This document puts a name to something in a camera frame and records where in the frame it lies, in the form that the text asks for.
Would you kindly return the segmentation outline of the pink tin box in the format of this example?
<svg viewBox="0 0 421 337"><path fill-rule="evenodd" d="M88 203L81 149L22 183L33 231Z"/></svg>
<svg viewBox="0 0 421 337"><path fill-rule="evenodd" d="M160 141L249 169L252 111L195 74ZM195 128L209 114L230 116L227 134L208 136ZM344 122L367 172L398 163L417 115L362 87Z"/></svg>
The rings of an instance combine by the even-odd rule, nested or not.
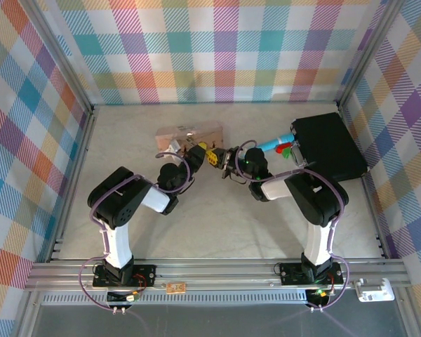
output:
<svg viewBox="0 0 421 337"><path fill-rule="evenodd" d="M191 145L186 141L203 142L208 148L224 146L223 127L218 121L202 121L177 126L159 128L155 135L158 150L166 151L172 140L177 140L181 150L189 149Z"/></svg>

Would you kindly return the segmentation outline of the turquoise tube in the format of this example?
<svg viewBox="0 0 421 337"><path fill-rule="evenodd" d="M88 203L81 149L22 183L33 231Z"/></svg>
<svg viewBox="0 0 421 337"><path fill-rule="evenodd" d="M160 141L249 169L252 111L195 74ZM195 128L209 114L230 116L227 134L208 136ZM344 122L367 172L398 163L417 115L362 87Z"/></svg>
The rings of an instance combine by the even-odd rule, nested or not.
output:
<svg viewBox="0 0 421 337"><path fill-rule="evenodd" d="M284 143L292 143L294 141L295 137L292 133L284 134L282 136L279 136L273 140L270 140L268 142L259 144L258 147L266 152L269 150L273 150L276 146L284 144Z"/></svg>

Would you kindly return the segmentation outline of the black hard case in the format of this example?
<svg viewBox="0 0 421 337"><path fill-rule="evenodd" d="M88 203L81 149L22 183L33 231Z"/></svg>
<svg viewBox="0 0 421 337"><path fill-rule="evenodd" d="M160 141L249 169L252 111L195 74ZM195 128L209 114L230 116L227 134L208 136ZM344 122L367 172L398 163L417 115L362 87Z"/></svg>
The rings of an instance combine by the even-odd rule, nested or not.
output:
<svg viewBox="0 0 421 337"><path fill-rule="evenodd" d="M296 119L290 129L303 159L317 171L336 181L366 174L367 162L337 112Z"/></svg>

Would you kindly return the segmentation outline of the grey metal panel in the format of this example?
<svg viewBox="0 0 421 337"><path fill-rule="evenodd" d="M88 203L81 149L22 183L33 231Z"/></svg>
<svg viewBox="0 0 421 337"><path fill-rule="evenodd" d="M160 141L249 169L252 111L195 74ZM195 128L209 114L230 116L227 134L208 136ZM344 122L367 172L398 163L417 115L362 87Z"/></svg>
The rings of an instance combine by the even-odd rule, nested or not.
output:
<svg viewBox="0 0 421 337"><path fill-rule="evenodd" d="M394 303L347 300L329 310L302 305L143 305L113 315L88 305L44 305L22 337L409 337Z"/></svg>

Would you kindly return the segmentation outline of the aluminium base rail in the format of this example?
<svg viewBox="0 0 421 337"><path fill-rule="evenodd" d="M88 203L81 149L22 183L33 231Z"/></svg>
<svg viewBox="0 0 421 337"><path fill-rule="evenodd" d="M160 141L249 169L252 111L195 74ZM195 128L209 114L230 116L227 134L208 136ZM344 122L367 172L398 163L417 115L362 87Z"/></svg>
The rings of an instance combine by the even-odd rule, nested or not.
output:
<svg viewBox="0 0 421 337"><path fill-rule="evenodd" d="M205 258L147 259L137 265L155 265L151 290L165 290L167 284L185 283L188 291L228 291L280 289L279 263L297 263L298 259L273 258ZM83 260L53 260L33 265L26 291L79 291L79 269ZM393 287L410 286L410 277L402 260L353 258L348 260L350 273L341 266L347 288L363 279L372 283L386 278Z"/></svg>

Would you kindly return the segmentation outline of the aluminium corner post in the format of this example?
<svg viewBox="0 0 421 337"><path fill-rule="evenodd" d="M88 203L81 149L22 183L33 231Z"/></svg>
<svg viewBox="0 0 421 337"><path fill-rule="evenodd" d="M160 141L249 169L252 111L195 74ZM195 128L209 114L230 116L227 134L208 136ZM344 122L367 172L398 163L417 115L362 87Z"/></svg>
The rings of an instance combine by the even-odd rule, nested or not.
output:
<svg viewBox="0 0 421 337"><path fill-rule="evenodd" d="M354 44L356 50L336 95L335 103L340 114L342 114L343 108L354 94L368 65L384 41L405 1L374 0L374 3L377 2L375 11L366 18L368 26L365 28L365 32L361 33L360 42Z"/></svg>
<svg viewBox="0 0 421 337"><path fill-rule="evenodd" d="M41 39L45 43L50 55L60 68L65 81L69 84L72 92L79 101L80 106L88 114L93 114L94 106L90 102L86 91L74 71L74 68L68 61L67 56L65 55L57 37L53 33L36 0L19 0L19 2L41 36Z"/></svg>

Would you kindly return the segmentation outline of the white clamp bracket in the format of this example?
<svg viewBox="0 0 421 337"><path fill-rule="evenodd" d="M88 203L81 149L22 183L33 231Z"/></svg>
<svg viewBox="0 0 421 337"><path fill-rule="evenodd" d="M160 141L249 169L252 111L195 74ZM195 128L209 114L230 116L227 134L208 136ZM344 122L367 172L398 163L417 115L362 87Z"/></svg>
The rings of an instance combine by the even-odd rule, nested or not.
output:
<svg viewBox="0 0 421 337"><path fill-rule="evenodd" d="M387 278L364 279L354 282L357 298L362 303L393 301L395 295Z"/></svg>

